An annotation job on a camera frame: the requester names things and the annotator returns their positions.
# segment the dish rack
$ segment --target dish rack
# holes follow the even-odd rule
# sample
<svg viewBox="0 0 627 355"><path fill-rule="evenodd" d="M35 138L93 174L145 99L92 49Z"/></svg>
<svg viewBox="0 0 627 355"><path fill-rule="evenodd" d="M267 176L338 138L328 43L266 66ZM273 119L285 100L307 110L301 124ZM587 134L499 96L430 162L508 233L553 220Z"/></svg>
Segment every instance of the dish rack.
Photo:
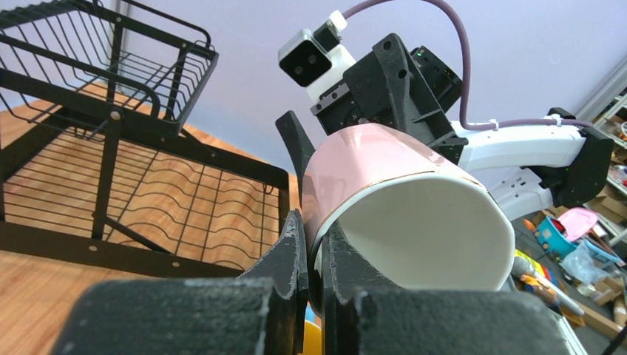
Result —
<svg viewBox="0 0 627 355"><path fill-rule="evenodd" d="M168 31L98 0L0 12L0 249L158 277L238 275L278 239L288 174L183 128L217 64L211 37L122 1ZM127 36L172 61L126 50ZM8 125L23 132L7 142Z"/></svg>

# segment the orange object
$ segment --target orange object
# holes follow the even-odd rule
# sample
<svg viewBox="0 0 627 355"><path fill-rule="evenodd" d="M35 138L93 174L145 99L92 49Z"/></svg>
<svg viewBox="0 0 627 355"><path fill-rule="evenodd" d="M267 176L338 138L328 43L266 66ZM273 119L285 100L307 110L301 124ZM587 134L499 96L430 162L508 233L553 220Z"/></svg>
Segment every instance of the orange object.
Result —
<svg viewBox="0 0 627 355"><path fill-rule="evenodd" d="M523 220L523 223L525 223L525 227L527 227L528 230L530 231L535 230L535 225L532 223L532 221L525 219Z"/></svg>
<svg viewBox="0 0 627 355"><path fill-rule="evenodd" d="M305 321L305 337L300 355L322 355L322 329L309 321Z"/></svg>
<svg viewBox="0 0 627 355"><path fill-rule="evenodd" d="M525 283L524 289L543 300L547 305L557 303L557 294L550 287L546 287L540 280L529 275L521 276L521 281Z"/></svg>

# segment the pink mug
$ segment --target pink mug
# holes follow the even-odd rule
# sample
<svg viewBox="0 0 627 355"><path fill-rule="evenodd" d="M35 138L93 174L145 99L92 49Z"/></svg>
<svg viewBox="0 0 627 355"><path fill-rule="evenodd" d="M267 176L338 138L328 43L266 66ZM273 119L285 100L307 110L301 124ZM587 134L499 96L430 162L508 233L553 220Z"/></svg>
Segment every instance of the pink mug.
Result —
<svg viewBox="0 0 627 355"><path fill-rule="evenodd" d="M404 288L496 291L512 268L512 224L486 188L380 124L325 139L305 171L302 212L309 258L319 263L322 236L338 220L348 242Z"/></svg>

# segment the clutter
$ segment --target clutter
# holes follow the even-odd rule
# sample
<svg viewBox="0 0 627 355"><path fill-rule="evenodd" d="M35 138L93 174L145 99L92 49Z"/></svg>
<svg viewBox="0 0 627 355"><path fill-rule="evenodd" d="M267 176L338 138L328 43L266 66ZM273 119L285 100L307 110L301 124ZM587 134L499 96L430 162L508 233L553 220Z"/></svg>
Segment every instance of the clutter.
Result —
<svg viewBox="0 0 627 355"><path fill-rule="evenodd" d="M583 310L577 305L577 303L573 301L572 298L570 298L566 293L564 293L558 285L551 283L539 272L537 272L534 266L528 260L522 257L514 257L512 275L519 278L523 275L534 277L543 287L551 289L556 293L557 299L560 301L561 305L567 307L575 314L583 315Z"/></svg>
<svg viewBox="0 0 627 355"><path fill-rule="evenodd" d="M614 300L614 323L624 325L627 322L627 306L625 295L618 296Z"/></svg>
<svg viewBox="0 0 627 355"><path fill-rule="evenodd" d="M599 194L588 202L592 211L601 214L608 220L621 224L627 218L627 207L623 205L625 198L612 186L606 186Z"/></svg>
<svg viewBox="0 0 627 355"><path fill-rule="evenodd" d="M527 225L526 227L531 230L534 231L535 227L538 226L540 223L542 223L542 221L544 221L546 219L546 217L557 217L555 216L555 214L553 214L552 212L550 212L549 210L543 209L542 211L539 211L538 213L535 214L535 216L533 216L533 218L531 219L531 223L533 225L533 227Z"/></svg>
<svg viewBox="0 0 627 355"><path fill-rule="evenodd" d="M613 301L625 291L622 278L606 277L593 286L595 291L590 295L590 298L598 305L605 305Z"/></svg>
<svg viewBox="0 0 627 355"><path fill-rule="evenodd" d="M568 295L568 291L566 290L566 287L561 281L559 280L557 281L557 286L566 295ZM566 320L568 321L572 329L577 329L579 327L583 327L584 325L586 325L586 322L583 321L582 314L575 314L572 311L570 311L568 307L564 307L563 305L560 305L560 312L562 313L564 318L566 318Z"/></svg>
<svg viewBox="0 0 627 355"><path fill-rule="evenodd" d="M564 212L557 220L566 229L566 240L575 242L597 224L599 215L589 209L574 207Z"/></svg>
<svg viewBox="0 0 627 355"><path fill-rule="evenodd" d="M577 248L576 244L566 239L565 233L566 228L559 220L547 216L536 228L534 236L544 250L549 252L554 258L563 260L566 255Z"/></svg>
<svg viewBox="0 0 627 355"><path fill-rule="evenodd" d="M597 283L608 273L594 265L587 243L581 243L563 262L562 267L574 278L587 285Z"/></svg>
<svg viewBox="0 0 627 355"><path fill-rule="evenodd" d="M586 325L599 331L609 339L614 339L623 329L621 325L605 318L603 315L586 307L585 305L579 303L579 306L583 309L583 320L586 322Z"/></svg>
<svg viewBox="0 0 627 355"><path fill-rule="evenodd" d="M621 126L625 123L619 115L613 115L607 120L611 123L611 127L608 128L610 134L617 136L618 138L625 140L627 137L623 134Z"/></svg>
<svg viewBox="0 0 627 355"><path fill-rule="evenodd" d="M611 154L611 162L614 164L626 165L627 164L627 150L622 147L615 147Z"/></svg>
<svg viewBox="0 0 627 355"><path fill-rule="evenodd" d="M529 275L522 275L521 281L524 284L524 290L540 298L547 307L559 305L555 291L542 285L538 279Z"/></svg>
<svg viewBox="0 0 627 355"><path fill-rule="evenodd" d="M581 283L577 286L577 292L582 296L590 297L597 289L589 283Z"/></svg>
<svg viewBox="0 0 627 355"><path fill-rule="evenodd" d="M609 266L612 266L614 264L616 264L618 266L624 266L625 265L623 260L620 259L618 257L618 255L616 255L616 253L614 253L611 250L611 248L609 248L609 247L608 248L604 248L605 243L600 245L600 244L592 242L590 240L584 240L583 243L585 243L586 246L588 247L590 255L595 260L598 260L599 262L601 262L601 265L599 265L599 268L606 269Z"/></svg>
<svg viewBox="0 0 627 355"><path fill-rule="evenodd" d="M557 284L557 278L555 277L555 275L551 271L549 271L547 268L542 266L542 264L540 264L539 262L533 260L533 258L531 258L529 255L523 253L522 251L520 251L518 249L514 250L514 255L516 257L522 257L523 259L529 261L529 263L533 266L533 268L536 270L536 272L538 272L540 275L544 276L544 278L546 278L548 281L551 281L555 285L558 285Z"/></svg>
<svg viewBox="0 0 627 355"><path fill-rule="evenodd" d="M564 206L559 206L559 207L551 206L547 208L547 210L551 212L556 218L559 218L562 216L562 214L565 214L569 209Z"/></svg>

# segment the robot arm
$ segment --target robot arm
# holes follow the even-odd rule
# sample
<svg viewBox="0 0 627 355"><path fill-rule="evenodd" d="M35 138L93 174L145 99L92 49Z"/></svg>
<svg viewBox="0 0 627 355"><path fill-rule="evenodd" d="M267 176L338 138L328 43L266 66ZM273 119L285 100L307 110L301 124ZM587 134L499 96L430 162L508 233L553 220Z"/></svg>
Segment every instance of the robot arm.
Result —
<svg viewBox="0 0 627 355"><path fill-rule="evenodd" d="M291 51L284 47L279 54L281 68L306 87L314 102L311 113L328 135L374 122L406 132L470 173L512 167L501 183L487 186L510 220L551 205L578 206L603 188L612 143L594 128L561 125L574 117L551 109L547 122L558 125L465 130L445 115L461 91L461 80L449 67L424 47L408 51L396 34L355 61L339 43L345 23L335 24L338 18L343 19L334 13L315 32L332 33L335 47L328 49L329 40L313 33L299 37L300 43L293 39ZM287 146L294 145L294 136L282 136Z"/></svg>

